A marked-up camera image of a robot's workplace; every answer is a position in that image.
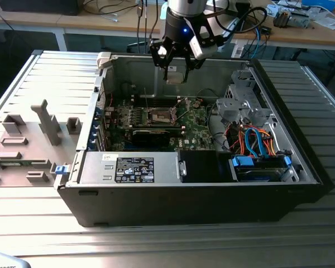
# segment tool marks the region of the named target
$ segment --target wooden table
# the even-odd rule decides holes
[[[110,7],[105,11],[110,12],[120,7],[127,7],[134,3],[124,2],[119,8]],[[106,3],[118,3],[117,0],[99,0],[99,5]],[[269,0],[252,0],[253,6],[266,7],[271,2]],[[95,11],[93,3],[87,7]],[[0,8],[0,15],[15,29],[24,31],[52,32],[61,51],[66,51],[65,34],[102,35],[102,36],[136,36],[137,15],[136,8],[128,9],[127,12],[120,12],[118,22],[113,22],[99,15],[89,14],[81,11],[78,16],[63,16],[52,14],[3,12]],[[155,6],[148,6],[148,27],[150,32],[155,20]],[[143,20],[140,31],[143,31]],[[308,29],[302,28],[277,28],[273,26],[272,17],[268,17],[264,25],[272,28],[272,33],[268,41],[269,46],[297,47],[306,49],[326,49],[335,50],[335,30],[327,29],[315,22],[310,23]],[[159,37],[161,22],[159,20],[154,30],[153,37]],[[0,18],[0,29],[10,29]],[[235,44],[233,56],[238,57],[245,45],[255,38],[254,32],[235,35],[232,42]]]
[[[119,3],[118,0],[99,0],[99,6],[107,3]],[[123,7],[133,6],[135,2],[130,0],[123,2],[118,7],[110,7],[104,9],[105,12],[112,12]],[[87,9],[97,12],[95,2],[89,4]],[[27,12],[5,12],[0,8],[0,15],[7,23],[19,31],[36,31],[36,32],[52,32],[55,34],[59,49],[67,51],[65,43],[65,34],[81,34],[81,35],[101,35],[101,36],[136,36],[137,14],[136,7],[118,12],[118,22],[111,21],[100,15],[90,14],[81,11],[78,16],[64,16],[58,14],[40,14]],[[156,17],[155,5],[148,5],[147,9],[147,32],[150,33]],[[144,18],[141,20],[140,32],[145,29]],[[10,27],[0,18],[0,29],[10,30]],[[159,37],[160,21],[156,25],[153,33],[154,38]]]

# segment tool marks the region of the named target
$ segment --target wire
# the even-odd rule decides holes
[[[240,142],[240,140],[237,140],[234,142],[234,144],[232,144],[229,148],[231,149],[233,146],[235,146],[238,142]]]
[[[239,136],[240,136],[240,144],[241,144],[241,154],[245,154],[245,143],[243,142],[243,132],[242,131],[240,131],[239,132],[239,134],[238,134]]]
[[[268,157],[269,155],[266,153],[266,151],[264,150],[264,147],[263,147],[261,132],[258,129],[255,129],[253,127],[247,129],[247,131],[245,133],[245,143],[246,143],[247,149],[249,150],[249,152],[251,152],[254,155],[254,157],[258,157],[257,153],[254,152],[254,150],[251,148],[250,141],[248,140],[249,134],[251,133],[251,131],[254,131],[256,136],[257,136],[259,151],[261,152],[261,155],[264,156],[264,157]]]
[[[222,147],[222,149],[224,150],[226,147],[224,146],[224,144],[223,143],[221,143],[219,140],[217,140],[216,138],[215,138],[215,135],[217,135],[217,133],[215,133],[215,134],[212,134],[211,133],[211,129],[210,129],[210,119],[211,119],[211,115],[212,115],[212,110],[213,110],[213,108],[216,106],[216,102],[212,105],[212,108],[211,108],[211,110],[210,110],[210,113],[209,113],[209,115],[208,115],[208,119],[207,119],[207,130],[208,130],[208,132],[210,133],[210,135],[212,136],[212,139],[215,141],[215,142],[217,142],[218,144],[220,144],[221,145],[221,147]]]
[[[0,15],[0,18],[3,20],[3,22],[5,22],[5,24],[7,25],[7,26],[9,26],[9,28],[15,33],[15,35],[17,35],[31,50],[33,50],[33,48],[32,48],[32,46],[28,43],[28,42],[26,42],[26,40],[24,39],[24,38],[22,38],[22,36],[21,35],[19,35],[15,30],[14,30],[14,28],[12,28],[11,27],[11,25]]]
[[[117,4],[107,4],[107,5],[105,5],[105,6],[103,6],[103,7],[98,7],[98,0],[96,0],[97,1],[97,8],[98,8],[98,11],[100,12],[100,11],[102,11],[103,9],[105,9],[105,8],[107,8],[107,7],[115,7],[115,6],[119,6],[120,4],[122,4],[123,2],[124,2],[124,0],[121,0],[119,3],[117,3]]]
[[[140,41],[139,41],[139,28],[140,28],[140,16],[138,16],[138,25],[136,27],[136,40],[138,45],[138,53],[140,54]]]
[[[268,142],[266,141],[263,141],[264,145],[266,146],[267,148],[267,151],[268,151],[268,154],[271,155],[272,153],[270,152],[270,149],[269,149],[269,145],[268,145]]]
[[[250,50],[251,50],[251,47],[252,47],[252,45],[253,45],[253,43],[256,41],[256,39],[257,39],[257,34],[256,34],[256,36],[255,36],[255,38],[252,40],[252,42],[251,42],[251,44],[250,44],[250,46],[248,47],[248,49],[246,49],[246,52],[244,53],[244,54],[242,54],[242,56],[241,56],[241,58],[244,58],[244,56],[248,53],[248,57],[250,56]]]
[[[204,90],[208,90],[210,92],[212,92],[217,98],[220,98],[220,96],[216,93],[216,91],[214,91],[213,89],[210,89],[210,88],[203,88],[201,90],[199,90],[199,92],[196,94],[196,98],[199,98],[199,94],[204,91]]]
[[[273,140],[270,140],[270,147],[272,149],[273,155],[276,155],[274,148],[273,148]]]
[[[264,42],[265,46],[264,46],[264,49],[263,49],[263,52],[262,52],[262,56],[261,58],[263,59],[263,56],[264,56],[264,52],[266,52],[266,49],[267,49],[267,42],[269,41],[269,38],[270,38],[270,35],[267,35],[265,34],[265,37],[266,37],[266,41]]]
[[[261,36],[259,34],[258,28],[255,28],[255,30],[256,30],[258,39],[257,39],[257,45],[256,45],[256,48],[255,48],[255,52],[251,56],[251,59],[253,59],[256,56],[256,53],[257,53],[257,50],[258,50],[258,46],[259,46],[259,41],[261,41]]]
[[[113,94],[111,93],[111,102],[110,102],[108,108],[109,108],[110,106],[112,106],[112,103],[113,103]]]
[[[213,2],[213,11],[216,12],[216,10],[217,10],[217,9],[216,9],[216,0],[213,0],[212,2]],[[232,34],[242,34],[242,33],[249,32],[249,31],[254,30],[255,28],[257,28],[257,27],[259,27],[260,25],[262,25],[262,23],[266,20],[266,18],[267,18],[267,16],[268,16],[267,10],[265,10],[265,8],[262,8],[262,7],[254,7],[254,8],[252,8],[252,9],[248,10],[245,14],[243,14],[242,17],[240,18],[240,21],[244,21],[250,13],[252,13],[253,11],[257,11],[257,10],[263,11],[263,13],[264,13],[264,17],[263,17],[262,21],[260,21],[259,23],[257,23],[257,24],[254,25],[253,27],[248,28],[248,29],[245,29],[245,30],[242,30],[242,31],[236,31],[236,27],[235,27],[233,30],[227,29],[227,28],[225,28],[225,27],[221,24],[221,22],[219,21],[219,19],[218,19],[217,16],[215,16],[215,19],[216,19],[216,22],[217,22],[218,26],[219,26],[221,29],[225,30],[226,32],[230,32],[230,33],[232,33]]]
[[[144,34],[144,48],[145,54],[147,53],[147,45],[146,45],[146,28],[147,28],[147,0],[145,0],[145,34]]]
[[[155,17],[154,25],[152,26],[152,29],[151,29],[151,32],[150,32],[150,35],[149,35],[149,40],[151,39],[153,31],[155,29],[155,26],[157,24],[157,21],[159,20],[159,3],[158,3],[158,0],[156,0],[156,2],[155,2],[155,7],[156,7],[156,17]]]
[[[327,87],[328,84],[330,83],[331,79],[334,77],[335,75],[335,71],[333,70],[335,68],[335,61],[334,63],[332,64],[332,66],[330,67],[329,69],[329,72],[325,78],[325,82],[324,82],[324,85]]]
[[[87,13],[89,14],[94,14],[94,15],[108,15],[108,14],[113,14],[113,13],[117,13],[119,11],[123,11],[123,10],[126,10],[126,9],[129,9],[129,8],[133,8],[133,7],[137,7],[138,5],[135,4],[134,6],[129,6],[129,7],[124,7],[124,8],[121,8],[119,10],[115,10],[115,11],[112,11],[112,12],[105,12],[105,13],[95,13],[95,12],[92,12],[92,11],[89,11],[86,9],[86,5],[88,3],[92,2],[92,0],[88,1],[86,4],[83,5],[83,10],[86,11]]]
[[[322,50],[323,52],[324,52],[324,54],[328,57],[328,59],[330,59],[330,60],[332,60],[332,61],[334,61],[335,59],[333,59],[332,57],[331,57],[331,55],[329,54],[329,53],[327,53],[327,51],[326,50]]]

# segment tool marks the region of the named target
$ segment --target warning label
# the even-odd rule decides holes
[[[153,183],[153,157],[117,158],[116,183]]]

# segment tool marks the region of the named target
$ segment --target robotic arm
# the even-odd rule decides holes
[[[250,13],[255,10],[265,13],[264,19],[255,27],[261,25],[267,16],[264,8],[250,9],[247,0],[233,3],[232,0],[231,3],[229,0],[168,0],[168,6],[163,38],[150,43],[155,66],[165,70],[164,80],[168,78],[168,67],[173,58],[185,58],[186,82],[189,71],[199,69],[206,58],[230,40]],[[224,17],[224,24],[228,26],[224,27],[217,16]]]

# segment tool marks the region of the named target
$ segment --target blue cable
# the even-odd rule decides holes
[[[251,59],[253,59],[257,53],[258,47],[259,47],[259,41],[261,40],[261,36],[259,35],[259,31],[258,28],[256,28],[256,33],[257,33],[257,45],[256,45],[256,49],[255,52],[253,53],[253,55],[251,56]]]
[[[245,142],[246,142],[247,149],[249,150],[249,152],[251,152],[253,154],[254,157],[258,157],[258,154],[256,152],[254,152],[254,150],[251,148],[250,141],[248,140],[251,131],[254,131],[256,133],[257,140],[258,140],[258,146],[259,146],[259,150],[261,152],[261,155],[264,156],[265,158],[269,158],[269,155],[267,154],[266,150],[263,147],[262,135],[259,133],[258,130],[255,130],[254,128],[247,129],[247,131],[245,133]]]

